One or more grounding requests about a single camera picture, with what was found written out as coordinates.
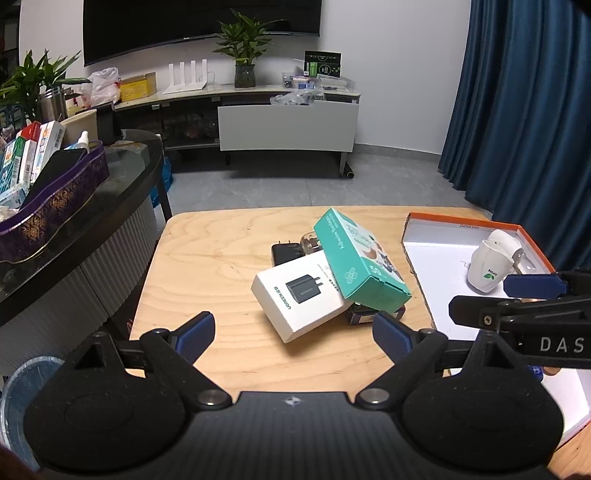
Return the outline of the white mosquito repellent plug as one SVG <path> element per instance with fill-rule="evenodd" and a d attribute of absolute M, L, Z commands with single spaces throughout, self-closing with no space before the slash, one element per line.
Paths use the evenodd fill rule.
<path fill-rule="evenodd" d="M 522 243 L 503 230 L 494 230 L 474 251 L 467 282 L 475 290 L 492 292 L 514 269 Z"/>

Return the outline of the red blue playing card box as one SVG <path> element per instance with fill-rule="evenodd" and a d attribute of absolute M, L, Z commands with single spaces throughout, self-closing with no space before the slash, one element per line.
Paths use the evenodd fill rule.
<path fill-rule="evenodd" d="M 349 321 L 349 325 L 355 326 L 360 324 L 372 323 L 374 316 L 378 313 L 377 310 L 363 306 L 358 303 L 354 303 L 349 306 L 349 309 L 345 312 L 346 319 Z M 401 306 L 398 310 L 392 313 L 392 316 L 396 320 L 401 320 L 406 313 L 406 306 Z"/>

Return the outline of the teal green cardboard box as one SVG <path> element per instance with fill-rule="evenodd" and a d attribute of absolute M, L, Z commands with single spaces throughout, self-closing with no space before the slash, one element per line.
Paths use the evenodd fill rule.
<path fill-rule="evenodd" d="M 331 208 L 314 230 L 346 300 L 393 313 L 412 298 L 384 247 L 361 224 Z"/>

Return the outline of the white charger packaging box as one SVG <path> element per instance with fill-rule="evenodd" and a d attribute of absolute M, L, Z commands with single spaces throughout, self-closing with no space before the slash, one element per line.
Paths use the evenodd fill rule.
<path fill-rule="evenodd" d="M 257 273 L 252 294 L 283 343 L 307 334 L 352 305 L 342 296 L 323 251 Z"/>

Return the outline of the black wall charger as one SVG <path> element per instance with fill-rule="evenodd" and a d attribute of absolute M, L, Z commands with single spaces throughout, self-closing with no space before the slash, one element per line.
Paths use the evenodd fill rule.
<path fill-rule="evenodd" d="M 293 260 L 297 260 L 298 258 L 304 257 L 305 255 L 304 248 L 301 246 L 301 243 L 278 242 L 273 244 L 270 250 L 273 266 L 278 266 Z"/>

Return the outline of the clear glass liquid bottle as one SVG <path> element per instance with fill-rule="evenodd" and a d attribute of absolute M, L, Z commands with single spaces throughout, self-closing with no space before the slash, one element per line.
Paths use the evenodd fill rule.
<path fill-rule="evenodd" d="M 304 250 L 305 255 L 322 251 L 322 244 L 314 231 L 307 232 L 301 236 L 301 248 Z"/>

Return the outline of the orange rimmed white tray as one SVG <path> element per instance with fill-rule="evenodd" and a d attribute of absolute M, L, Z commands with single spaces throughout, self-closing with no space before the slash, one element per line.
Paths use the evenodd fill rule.
<path fill-rule="evenodd" d="M 590 275 L 558 272 L 517 224 L 412 212 L 402 238 L 435 328 L 497 332 L 543 374 L 563 441 L 590 421 Z"/>

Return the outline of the blue curtain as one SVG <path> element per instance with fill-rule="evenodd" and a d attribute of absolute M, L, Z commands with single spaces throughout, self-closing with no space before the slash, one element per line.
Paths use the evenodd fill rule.
<path fill-rule="evenodd" d="M 439 163 L 559 270 L 590 263 L 590 5 L 475 1 Z"/>

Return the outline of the black glass side table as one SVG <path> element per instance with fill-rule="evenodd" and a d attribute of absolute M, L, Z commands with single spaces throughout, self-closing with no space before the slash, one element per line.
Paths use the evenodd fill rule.
<path fill-rule="evenodd" d="M 1 265 L 1 374 L 65 357 L 117 313 L 147 272 L 159 236 L 160 137 L 126 129 L 108 147 L 106 179 L 34 256 Z"/>

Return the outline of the blue storage crate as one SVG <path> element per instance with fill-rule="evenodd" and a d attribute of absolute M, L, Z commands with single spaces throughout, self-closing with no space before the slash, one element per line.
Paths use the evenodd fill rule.
<path fill-rule="evenodd" d="M 169 158 L 167 156 L 163 159 L 163 165 L 161 170 L 161 179 L 164 186 L 165 193 L 168 193 L 172 183 L 173 183 L 173 176 L 172 176 L 172 166 Z M 150 190 L 150 201 L 153 208 L 156 208 L 160 205 L 160 196 L 159 190 L 157 186 L 154 186 Z"/>

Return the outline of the blue trash bin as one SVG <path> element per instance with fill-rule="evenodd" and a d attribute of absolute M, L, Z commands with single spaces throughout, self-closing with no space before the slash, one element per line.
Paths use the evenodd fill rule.
<path fill-rule="evenodd" d="M 60 369 L 64 361 L 54 356 L 27 360 L 8 379 L 1 396 L 1 444 L 27 467 L 40 467 L 24 434 L 24 415 L 34 397 Z"/>

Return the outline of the purple gold storage tray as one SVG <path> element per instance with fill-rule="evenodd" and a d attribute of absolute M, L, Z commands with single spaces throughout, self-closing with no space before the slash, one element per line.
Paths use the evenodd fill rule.
<path fill-rule="evenodd" d="M 38 255 L 108 178 L 103 143 L 91 141 L 88 153 L 1 222 L 1 262 Z"/>

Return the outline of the small white dropper bottle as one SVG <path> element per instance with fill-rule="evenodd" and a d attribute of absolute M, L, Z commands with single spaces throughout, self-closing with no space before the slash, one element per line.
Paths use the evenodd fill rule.
<path fill-rule="evenodd" d="M 66 150 L 83 150 L 85 153 L 88 153 L 90 151 L 89 143 L 89 133 L 83 130 L 79 138 L 74 143 L 68 145 Z"/>

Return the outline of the white TV cabinet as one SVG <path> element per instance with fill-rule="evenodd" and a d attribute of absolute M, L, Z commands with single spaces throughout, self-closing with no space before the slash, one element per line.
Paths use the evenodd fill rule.
<path fill-rule="evenodd" d="M 166 153 L 215 148 L 239 151 L 311 151 L 335 155 L 339 176 L 353 177 L 353 153 L 361 95 L 317 86 L 325 101 L 307 106 L 273 106 L 270 98 L 294 89 L 212 85 L 199 91 L 121 102 L 120 125 L 158 134 Z"/>

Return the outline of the white red medicine box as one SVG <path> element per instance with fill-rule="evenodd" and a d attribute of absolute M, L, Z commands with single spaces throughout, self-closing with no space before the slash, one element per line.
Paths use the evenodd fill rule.
<path fill-rule="evenodd" d="M 30 184 L 39 177 L 50 157 L 61 148 L 65 127 L 58 121 L 42 124 L 37 142 L 34 162 L 31 169 Z"/>

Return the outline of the white wifi router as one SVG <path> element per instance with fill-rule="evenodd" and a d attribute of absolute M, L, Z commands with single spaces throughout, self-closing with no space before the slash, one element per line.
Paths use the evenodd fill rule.
<path fill-rule="evenodd" d="M 186 66 L 184 61 L 177 65 L 168 64 L 168 86 L 163 90 L 163 95 L 199 91 L 208 83 L 207 59 L 202 59 L 200 72 L 197 72 L 197 61 L 191 60 Z"/>

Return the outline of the green white medicine box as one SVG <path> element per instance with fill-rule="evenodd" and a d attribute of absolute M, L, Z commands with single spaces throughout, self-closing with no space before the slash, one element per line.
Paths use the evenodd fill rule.
<path fill-rule="evenodd" d="M 0 193 L 6 192 L 17 184 L 25 145 L 26 139 L 22 136 L 17 136 L 7 145 L 1 168 Z"/>

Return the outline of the yellow cardboard box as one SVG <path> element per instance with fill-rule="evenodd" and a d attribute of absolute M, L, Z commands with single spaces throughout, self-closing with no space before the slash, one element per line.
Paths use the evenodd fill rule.
<path fill-rule="evenodd" d="M 120 82 L 120 100 L 122 102 L 147 98 L 154 95 L 156 91 L 155 72 L 128 77 Z"/>

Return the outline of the clear plastic wrap pile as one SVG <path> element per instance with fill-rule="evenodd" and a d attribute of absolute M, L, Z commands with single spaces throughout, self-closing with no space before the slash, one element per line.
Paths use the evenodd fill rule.
<path fill-rule="evenodd" d="M 270 98 L 270 104 L 273 106 L 307 106 L 315 101 L 325 101 L 325 93 L 322 90 L 292 90 Z"/>

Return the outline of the white plastic bag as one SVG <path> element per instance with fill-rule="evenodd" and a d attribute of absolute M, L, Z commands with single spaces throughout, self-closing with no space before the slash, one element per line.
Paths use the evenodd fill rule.
<path fill-rule="evenodd" d="M 87 107 L 115 104 L 120 100 L 120 76 L 116 67 L 92 72 L 88 80 L 82 85 L 82 99 Z"/>

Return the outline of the black green product box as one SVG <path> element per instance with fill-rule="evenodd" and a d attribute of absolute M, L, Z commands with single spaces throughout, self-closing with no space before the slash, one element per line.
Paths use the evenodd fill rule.
<path fill-rule="evenodd" d="M 304 72 L 311 77 L 320 75 L 340 78 L 342 67 L 342 54 L 329 51 L 311 51 L 304 52 Z"/>

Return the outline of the left leafy plant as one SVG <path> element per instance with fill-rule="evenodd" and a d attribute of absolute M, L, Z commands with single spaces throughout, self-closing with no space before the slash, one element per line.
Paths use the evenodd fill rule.
<path fill-rule="evenodd" d="M 24 116 L 30 121 L 41 118 L 40 95 L 41 89 L 59 89 L 63 86 L 90 83 L 85 77 L 67 77 L 68 68 L 75 63 L 81 52 L 71 57 L 61 56 L 51 60 L 49 52 L 38 61 L 33 60 L 33 54 L 28 51 L 23 64 L 15 68 L 13 75 L 1 85 L 1 106 L 18 106 Z"/>

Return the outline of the potted green plant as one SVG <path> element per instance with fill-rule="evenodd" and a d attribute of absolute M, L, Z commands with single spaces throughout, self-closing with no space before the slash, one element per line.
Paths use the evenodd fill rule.
<path fill-rule="evenodd" d="M 270 44 L 270 26 L 281 19 L 262 20 L 249 17 L 238 10 L 231 9 L 233 21 L 219 21 L 221 32 L 216 36 L 217 48 L 214 53 L 228 56 L 235 64 L 235 88 L 256 86 L 256 59 L 266 53 Z"/>

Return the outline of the black television screen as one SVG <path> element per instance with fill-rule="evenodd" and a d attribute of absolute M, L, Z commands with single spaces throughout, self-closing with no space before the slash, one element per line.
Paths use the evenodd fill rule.
<path fill-rule="evenodd" d="M 270 23 L 273 34 L 318 36 L 322 3 L 315 0 L 103 0 L 83 3 L 84 64 L 170 43 L 211 38 L 234 11 Z"/>

